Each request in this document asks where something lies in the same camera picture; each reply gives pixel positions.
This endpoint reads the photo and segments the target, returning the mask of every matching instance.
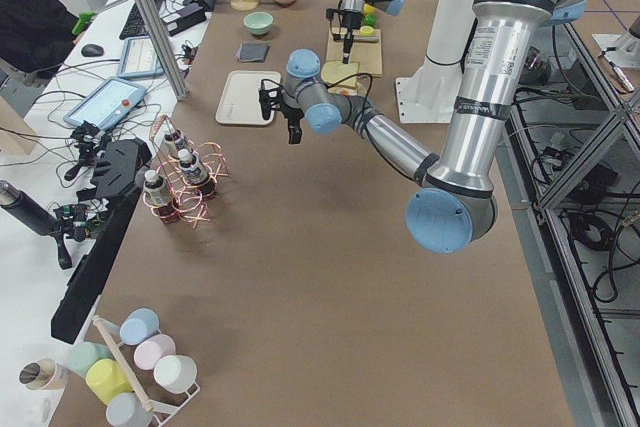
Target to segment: bottle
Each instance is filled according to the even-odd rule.
[[[200,157],[195,152],[182,149],[178,152],[180,170],[186,181],[198,188],[203,198],[213,197],[216,190],[216,182],[209,175],[207,168],[202,165]]]
[[[178,158],[178,152],[180,152],[182,149],[191,151],[187,136],[177,129],[164,134],[164,143],[167,146],[169,155],[174,159]]]
[[[144,173],[144,191],[160,220],[165,224],[178,220],[179,212],[174,206],[173,195],[157,171],[150,169]]]

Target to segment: blue tablet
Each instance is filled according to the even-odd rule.
[[[108,130],[138,105],[147,93],[142,85],[110,77],[63,117],[70,125],[89,122],[100,130]]]
[[[163,74],[160,60],[148,35],[125,39],[118,65],[122,79],[149,79]]]

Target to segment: green bowl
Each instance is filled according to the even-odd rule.
[[[244,18],[244,26],[253,35],[264,35],[273,27],[273,15],[267,12],[253,12]]]

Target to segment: black box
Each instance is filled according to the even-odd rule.
[[[207,20],[207,16],[202,7],[193,3],[177,10],[162,20],[169,30],[169,35],[174,36],[183,30],[187,30],[189,27],[204,22]]]

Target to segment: blue joint cap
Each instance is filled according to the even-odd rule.
[[[387,7],[387,14],[389,15],[398,15],[402,8],[404,7],[404,0],[393,0],[389,2],[389,7]]]
[[[320,57],[309,49],[291,52],[287,61],[287,72],[299,79],[308,79],[320,73]]]
[[[579,19],[584,14],[584,9],[587,6],[587,1],[583,0],[567,7],[561,7],[553,11],[551,19],[545,25],[558,25],[566,24],[567,22],[573,22]]]
[[[407,205],[407,227],[415,241],[438,254],[464,249],[473,237],[473,222],[453,194],[433,187],[417,192]]]
[[[312,105],[304,113],[304,118],[316,134],[330,134],[342,125],[340,110],[327,102]]]

